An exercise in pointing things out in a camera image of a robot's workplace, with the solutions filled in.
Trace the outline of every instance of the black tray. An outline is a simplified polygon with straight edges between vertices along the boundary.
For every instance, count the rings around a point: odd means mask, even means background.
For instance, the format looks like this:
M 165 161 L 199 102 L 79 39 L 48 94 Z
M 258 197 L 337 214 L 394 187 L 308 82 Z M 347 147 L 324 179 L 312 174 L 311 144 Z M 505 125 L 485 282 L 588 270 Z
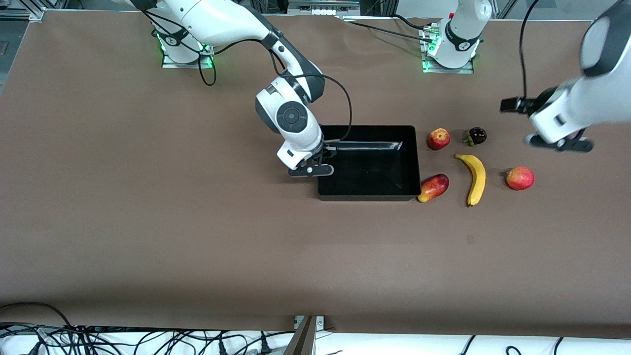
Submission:
M 324 139 L 339 138 L 347 126 L 321 126 Z M 353 126 L 348 137 L 325 152 L 331 176 L 317 178 L 322 201 L 409 201 L 421 182 L 413 126 Z

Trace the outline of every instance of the metal bracket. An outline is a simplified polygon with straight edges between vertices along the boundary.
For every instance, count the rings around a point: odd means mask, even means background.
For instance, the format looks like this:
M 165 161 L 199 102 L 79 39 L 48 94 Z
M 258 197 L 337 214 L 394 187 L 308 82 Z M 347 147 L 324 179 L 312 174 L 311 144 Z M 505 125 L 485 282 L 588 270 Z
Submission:
M 324 330 L 323 316 L 296 316 L 293 321 L 294 333 L 283 355 L 313 355 L 316 332 Z
M 418 31 L 419 37 L 422 39 L 431 39 L 432 42 L 420 41 L 421 43 L 421 55 L 423 57 L 423 72 L 424 73 L 442 73 L 442 74 L 473 74 L 473 59 L 469 59 L 467 64 L 462 68 L 445 68 L 438 64 L 436 59 L 429 55 L 430 51 L 434 51 L 438 42 L 440 42 L 440 24 L 438 22 L 432 22 L 431 25 L 425 26 L 422 30 Z

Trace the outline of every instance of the yellow banana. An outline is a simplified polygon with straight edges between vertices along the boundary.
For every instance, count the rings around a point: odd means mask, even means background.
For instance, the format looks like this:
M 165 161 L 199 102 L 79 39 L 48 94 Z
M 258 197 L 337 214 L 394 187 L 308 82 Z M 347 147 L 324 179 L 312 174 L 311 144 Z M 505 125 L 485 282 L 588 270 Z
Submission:
M 469 190 L 469 198 L 467 205 L 475 206 L 480 202 L 484 185 L 487 182 L 487 171 L 484 169 L 482 162 L 475 156 L 470 154 L 456 154 L 456 159 L 463 161 L 471 171 L 471 189 Z

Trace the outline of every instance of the red apple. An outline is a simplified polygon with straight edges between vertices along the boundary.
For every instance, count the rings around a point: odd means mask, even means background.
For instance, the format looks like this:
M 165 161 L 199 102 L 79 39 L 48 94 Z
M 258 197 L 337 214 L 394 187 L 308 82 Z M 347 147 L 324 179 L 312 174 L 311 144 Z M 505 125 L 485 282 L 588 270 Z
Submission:
M 432 150 L 442 149 L 449 144 L 449 140 L 449 132 L 444 128 L 439 128 L 427 136 L 427 146 Z
M 449 187 L 449 178 L 445 174 L 434 175 L 423 181 L 421 185 L 421 194 L 418 200 L 428 202 L 429 200 L 442 195 Z
M 525 190 L 534 184 L 534 174 L 527 167 L 518 166 L 506 175 L 506 183 L 513 190 Z

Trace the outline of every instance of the brown table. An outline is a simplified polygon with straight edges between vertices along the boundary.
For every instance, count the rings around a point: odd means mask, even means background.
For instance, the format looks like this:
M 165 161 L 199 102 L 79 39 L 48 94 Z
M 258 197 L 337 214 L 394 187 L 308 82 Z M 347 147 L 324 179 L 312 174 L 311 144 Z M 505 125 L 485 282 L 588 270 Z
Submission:
M 30 24 L 0 97 L 0 301 L 99 325 L 288 328 L 313 313 L 350 332 L 628 335 L 631 126 L 589 129 L 589 154 L 526 147 L 528 120 L 498 113 L 521 92 L 519 22 L 488 24 L 474 75 L 433 75 L 413 40 L 327 16 L 270 20 L 346 85 L 355 123 L 412 124 L 419 142 L 451 131 L 439 152 L 418 147 L 422 176 L 447 174 L 447 193 L 321 202 L 315 181 L 287 176 L 281 137 L 254 112 L 275 77 L 260 45 L 217 56 L 207 88 L 196 70 L 160 68 L 139 13 L 50 12 Z M 531 93 L 579 74 L 587 27 L 528 26 Z M 331 83 L 312 110 L 348 119 Z M 473 126 L 487 142 L 458 144 Z M 476 207 L 454 153 L 486 164 Z M 517 165 L 535 172 L 530 190 L 504 185 Z

